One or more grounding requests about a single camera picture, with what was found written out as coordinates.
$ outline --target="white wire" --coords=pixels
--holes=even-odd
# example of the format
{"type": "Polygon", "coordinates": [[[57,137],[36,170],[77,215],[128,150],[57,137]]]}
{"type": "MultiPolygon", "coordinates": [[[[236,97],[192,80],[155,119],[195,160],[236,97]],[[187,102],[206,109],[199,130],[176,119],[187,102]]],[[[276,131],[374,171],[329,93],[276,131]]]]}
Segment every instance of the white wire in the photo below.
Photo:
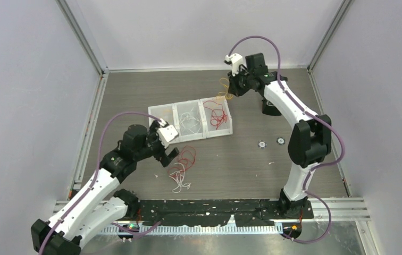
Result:
{"type": "Polygon", "coordinates": [[[192,114],[191,114],[191,112],[193,111],[193,109],[194,109],[194,107],[192,107],[192,109],[191,109],[189,112],[183,113],[183,114],[181,114],[181,115],[179,116],[179,122],[180,122],[180,124],[181,124],[181,132],[183,132],[184,130],[188,130],[188,131],[190,131],[192,134],[197,134],[197,133],[199,132],[199,130],[201,130],[201,127],[202,127],[201,121],[200,121],[198,118],[193,117],[192,114]],[[187,128],[187,127],[185,126],[185,124],[184,124],[184,122],[186,122],[186,121],[195,121],[196,123],[195,123],[195,125],[192,125],[191,127],[187,128]],[[194,127],[196,127],[196,126],[198,126],[198,130],[197,130],[196,132],[194,132],[192,129],[193,129],[194,127]]]}
{"type": "Polygon", "coordinates": [[[176,165],[176,164],[181,165],[181,166],[182,166],[182,170],[175,171],[174,173],[170,174],[170,176],[169,176],[171,179],[173,179],[173,180],[178,184],[178,186],[177,186],[176,188],[174,188],[174,189],[172,190],[172,192],[173,192],[173,193],[179,193],[179,192],[182,191],[182,188],[187,188],[187,190],[188,190],[188,189],[190,188],[191,183],[188,183],[188,182],[186,182],[186,183],[184,183],[184,184],[182,183],[182,182],[184,181],[186,168],[184,167],[184,165],[183,165],[182,163],[176,162],[176,163],[174,163],[174,164],[175,164],[175,165],[176,165]]]}

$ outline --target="small electronic component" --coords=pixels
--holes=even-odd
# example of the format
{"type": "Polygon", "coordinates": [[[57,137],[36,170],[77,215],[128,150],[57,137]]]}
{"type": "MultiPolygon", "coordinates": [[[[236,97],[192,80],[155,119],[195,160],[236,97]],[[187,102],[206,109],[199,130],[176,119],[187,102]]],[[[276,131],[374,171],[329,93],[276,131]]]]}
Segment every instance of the small electronic component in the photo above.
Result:
{"type": "Polygon", "coordinates": [[[285,140],[284,138],[282,138],[282,137],[278,137],[278,138],[276,139],[276,142],[277,142],[279,145],[284,145],[284,144],[286,143],[286,140],[285,140]]]}
{"type": "Polygon", "coordinates": [[[259,148],[261,149],[265,149],[267,148],[267,143],[265,141],[259,141],[259,143],[257,143],[257,146],[259,146],[259,148]]]}

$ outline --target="gray tabletop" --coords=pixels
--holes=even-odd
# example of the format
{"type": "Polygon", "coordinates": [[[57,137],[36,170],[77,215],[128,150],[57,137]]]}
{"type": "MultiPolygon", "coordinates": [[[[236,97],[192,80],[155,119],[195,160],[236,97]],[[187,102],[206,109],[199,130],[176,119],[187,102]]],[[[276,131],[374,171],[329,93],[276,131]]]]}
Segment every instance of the gray tabletop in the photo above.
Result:
{"type": "MultiPolygon", "coordinates": [[[[96,130],[84,173],[84,183],[93,173],[101,130],[116,113],[124,111],[148,112],[148,106],[170,104],[186,100],[214,97],[223,87],[219,79],[226,71],[177,71],[111,73],[99,111],[96,130]]],[[[319,112],[307,71],[283,70],[292,91],[311,109],[319,112]]],[[[156,160],[138,163],[137,170],[121,188],[133,190],[141,199],[208,199],[208,198],[277,198],[289,176],[291,161],[287,143],[291,129],[282,117],[261,113],[261,97],[253,91],[228,100],[233,119],[233,135],[175,144],[178,148],[190,145],[196,149],[196,162],[186,172],[189,190],[172,193],[177,185],[156,160]],[[279,145],[278,137],[286,139],[279,145]],[[260,149],[264,140],[267,148],[260,149]]],[[[116,120],[105,136],[102,154],[116,146],[131,124],[148,127],[141,116],[125,116],[116,120]]],[[[325,161],[333,160],[329,155],[325,161]]],[[[336,166],[316,171],[310,190],[320,197],[346,196],[336,166]]]]}

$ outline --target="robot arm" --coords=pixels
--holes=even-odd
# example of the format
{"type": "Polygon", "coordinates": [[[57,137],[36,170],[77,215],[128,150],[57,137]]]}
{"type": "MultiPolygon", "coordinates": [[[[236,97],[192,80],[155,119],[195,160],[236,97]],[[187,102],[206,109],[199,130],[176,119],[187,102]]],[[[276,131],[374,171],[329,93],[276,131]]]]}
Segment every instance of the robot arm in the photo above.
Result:
{"type": "MultiPolygon", "coordinates": [[[[289,122],[292,135],[288,152],[292,167],[287,184],[280,192],[279,204],[283,214],[296,214],[306,203],[304,191],[312,179],[311,169],[331,152],[331,131],[305,114],[309,111],[318,115],[295,96],[287,86],[287,78],[281,77],[281,84],[278,83],[277,72],[269,72],[262,53],[246,56],[245,59],[246,66],[239,54],[226,56],[225,63],[232,66],[232,71],[228,73],[228,92],[240,97],[253,89],[263,97],[264,114],[282,115],[289,122]]],[[[327,115],[319,118],[331,124],[327,115]]]]}
{"type": "Polygon", "coordinates": [[[167,155],[165,150],[178,136],[175,127],[164,120],[154,121],[149,131],[142,125],[130,126],[81,191],[48,221],[38,219],[32,225],[34,249],[39,251],[51,227],[56,225],[43,254],[76,255],[106,225],[124,216],[134,216],[139,208],[138,198],[124,189],[116,191],[102,207],[95,208],[136,170],[138,161],[154,156],[163,167],[168,166],[179,151],[175,148],[167,155]]]}

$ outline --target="plastic bin compartment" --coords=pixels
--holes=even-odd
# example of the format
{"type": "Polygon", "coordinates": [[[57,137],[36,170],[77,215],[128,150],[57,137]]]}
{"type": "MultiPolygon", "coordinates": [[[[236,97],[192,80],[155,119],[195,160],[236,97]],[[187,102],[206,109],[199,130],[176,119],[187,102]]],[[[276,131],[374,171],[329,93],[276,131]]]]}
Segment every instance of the plastic bin compartment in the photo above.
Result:
{"type": "Polygon", "coordinates": [[[232,134],[232,117],[226,98],[204,98],[201,103],[206,118],[207,138],[232,134]]]}
{"type": "MultiPolygon", "coordinates": [[[[157,105],[157,106],[149,106],[148,107],[149,114],[156,116],[158,118],[162,118],[169,124],[174,125],[176,127],[176,129],[178,130],[178,127],[176,125],[177,120],[176,120],[175,114],[174,114],[175,111],[176,111],[176,107],[174,106],[174,104],[157,105]]],[[[153,121],[154,121],[153,119],[149,118],[149,126],[151,126],[153,121]]],[[[174,139],[170,143],[178,143],[178,142],[180,142],[179,137],[174,139]]]]}
{"type": "Polygon", "coordinates": [[[199,100],[179,102],[176,107],[176,124],[180,142],[206,138],[206,121],[199,100]]]}

